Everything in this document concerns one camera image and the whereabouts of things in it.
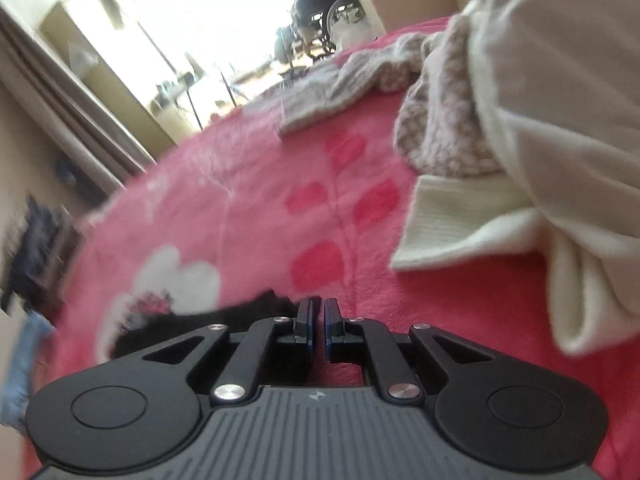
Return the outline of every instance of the black cloth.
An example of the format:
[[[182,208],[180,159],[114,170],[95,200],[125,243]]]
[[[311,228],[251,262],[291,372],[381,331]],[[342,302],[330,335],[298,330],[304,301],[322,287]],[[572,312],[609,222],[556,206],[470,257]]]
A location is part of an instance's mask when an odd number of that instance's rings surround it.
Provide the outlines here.
[[[268,290],[254,300],[204,314],[151,314],[142,327],[127,330],[116,340],[111,358],[125,356],[214,323],[227,325],[231,332],[245,332],[259,319],[296,317],[297,312],[297,304]]]

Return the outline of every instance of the beige knit fabric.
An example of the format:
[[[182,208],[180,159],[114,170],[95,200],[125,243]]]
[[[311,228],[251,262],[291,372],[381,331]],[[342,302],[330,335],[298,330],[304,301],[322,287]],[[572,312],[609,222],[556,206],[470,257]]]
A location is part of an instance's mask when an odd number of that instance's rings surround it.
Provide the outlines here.
[[[409,88],[394,128],[396,150],[409,165],[421,174],[450,177],[500,171],[476,116],[468,33],[468,17],[459,14],[443,33],[405,34],[385,48],[351,54],[342,67],[319,66],[282,94],[280,135],[345,110],[372,88]]]

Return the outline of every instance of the silver screw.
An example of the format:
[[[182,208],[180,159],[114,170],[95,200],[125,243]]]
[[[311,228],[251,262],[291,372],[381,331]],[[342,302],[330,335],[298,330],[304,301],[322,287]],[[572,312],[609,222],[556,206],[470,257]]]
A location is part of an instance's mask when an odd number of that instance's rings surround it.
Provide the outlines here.
[[[240,384],[220,384],[213,394],[220,400],[238,400],[244,397],[245,389]]]
[[[394,399],[415,399],[420,395],[420,388],[412,383],[398,383],[389,387],[389,395]]]

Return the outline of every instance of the white garment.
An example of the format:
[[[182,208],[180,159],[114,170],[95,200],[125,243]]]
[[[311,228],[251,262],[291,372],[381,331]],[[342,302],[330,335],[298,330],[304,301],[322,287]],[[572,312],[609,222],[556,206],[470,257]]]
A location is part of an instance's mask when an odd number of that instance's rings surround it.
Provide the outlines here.
[[[479,0],[472,19],[478,115],[513,184],[421,177],[392,266],[538,248],[564,352],[629,338],[640,332],[640,0]]]

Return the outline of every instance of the pink blanket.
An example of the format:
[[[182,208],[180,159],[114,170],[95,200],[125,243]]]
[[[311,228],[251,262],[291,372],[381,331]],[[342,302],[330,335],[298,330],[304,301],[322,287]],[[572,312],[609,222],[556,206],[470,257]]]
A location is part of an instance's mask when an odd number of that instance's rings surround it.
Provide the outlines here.
[[[445,22],[410,30],[434,32]],[[389,270],[416,181],[392,149],[401,100],[372,92],[280,139],[272,98],[210,126],[131,182],[76,261],[50,379],[103,359],[118,320],[149,294],[177,312],[238,303],[266,288],[335,296],[345,316],[396,331],[428,322],[588,384],[610,415],[594,466],[607,479],[640,477],[640,342],[581,359],[560,354],[540,256]],[[322,383],[358,380],[353,369],[316,367]],[[35,464],[29,455],[28,472]]]

